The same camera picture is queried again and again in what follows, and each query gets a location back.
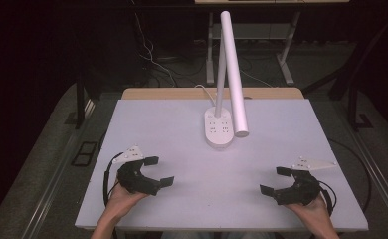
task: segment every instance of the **power strip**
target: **power strip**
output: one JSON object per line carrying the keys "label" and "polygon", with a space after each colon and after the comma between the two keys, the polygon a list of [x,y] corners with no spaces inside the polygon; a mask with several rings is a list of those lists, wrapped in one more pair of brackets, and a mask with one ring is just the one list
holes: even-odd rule
{"label": "power strip", "polygon": [[207,143],[214,148],[225,148],[234,139],[231,113],[225,108],[219,118],[215,117],[215,107],[208,109],[204,113],[204,126]]}

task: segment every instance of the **hand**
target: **hand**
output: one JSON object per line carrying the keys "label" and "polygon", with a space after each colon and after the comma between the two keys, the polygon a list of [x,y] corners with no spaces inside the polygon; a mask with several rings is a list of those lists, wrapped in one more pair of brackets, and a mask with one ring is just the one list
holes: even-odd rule
{"label": "hand", "polygon": [[92,239],[109,239],[116,223],[118,223],[138,201],[147,196],[147,194],[140,192],[129,193],[124,187],[118,184],[113,189],[106,209],[98,220]]}
{"label": "hand", "polygon": [[307,206],[302,204],[290,204],[286,207],[292,210],[308,230],[319,239],[339,238],[331,223],[326,204],[321,197],[318,197]]}

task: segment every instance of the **desk lamp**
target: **desk lamp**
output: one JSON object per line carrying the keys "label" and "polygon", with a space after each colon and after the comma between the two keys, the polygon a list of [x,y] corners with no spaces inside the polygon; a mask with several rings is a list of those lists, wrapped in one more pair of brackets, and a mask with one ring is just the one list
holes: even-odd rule
{"label": "desk lamp", "polygon": [[[221,24],[216,105],[204,113],[207,143],[218,149],[225,148],[231,144],[234,136],[246,137],[249,134],[234,33],[229,12],[224,11],[221,13]],[[228,71],[234,120],[232,120],[231,113],[222,107],[226,71]]]}

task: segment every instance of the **gray carpet floor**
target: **gray carpet floor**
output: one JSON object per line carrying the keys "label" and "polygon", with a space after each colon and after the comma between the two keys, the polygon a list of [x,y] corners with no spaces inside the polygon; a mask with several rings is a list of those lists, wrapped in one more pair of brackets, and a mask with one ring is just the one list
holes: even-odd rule
{"label": "gray carpet floor", "polygon": [[[179,87],[205,83],[205,52],[190,60],[180,60],[161,52],[158,59],[172,69]],[[237,45],[244,87],[284,87],[285,83],[275,59],[280,43],[259,42],[253,46]],[[287,60],[295,87],[303,88],[340,67],[354,49],[353,44],[327,43],[293,45]],[[171,87],[168,73],[151,71],[147,87]],[[326,84],[307,97],[322,125],[330,145],[359,203],[364,206],[368,195],[364,167],[357,158],[360,138],[388,181],[388,123],[365,95],[358,98],[358,112],[366,114],[373,128],[353,132],[346,123],[346,101],[333,102],[327,97],[331,84]],[[23,168],[0,207],[0,238],[90,238],[91,232],[74,226],[88,186],[102,138],[121,92],[104,92],[99,100],[89,101],[87,119],[75,129],[76,89],[70,87],[58,101]],[[87,167],[72,166],[78,150],[85,142],[95,142],[93,159]],[[341,238],[388,238],[388,206],[382,193],[372,183],[371,199],[365,216],[369,231],[345,233]],[[285,238],[309,238],[310,234],[282,233]]]}

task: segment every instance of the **dark background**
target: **dark background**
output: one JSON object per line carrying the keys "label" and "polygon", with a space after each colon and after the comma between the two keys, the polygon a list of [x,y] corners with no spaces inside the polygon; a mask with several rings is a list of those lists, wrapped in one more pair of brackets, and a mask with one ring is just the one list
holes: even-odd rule
{"label": "dark background", "polygon": [[[0,2],[0,203],[56,102],[77,76],[83,77],[93,99],[103,91],[122,91],[145,81],[145,63],[138,57],[139,39],[131,13],[122,9],[63,9],[62,5],[56,1]],[[273,14],[283,18],[285,13]],[[206,12],[150,12],[144,14],[142,24],[155,44],[172,51],[193,39],[205,39],[207,16]],[[245,12],[233,16],[249,18]],[[387,21],[388,0],[352,0],[346,8],[302,12],[295,41],[359,44]],[[172,34],[163,34],[169,30]],[[360,89],[388,120],[388,29],[357,79]]]}

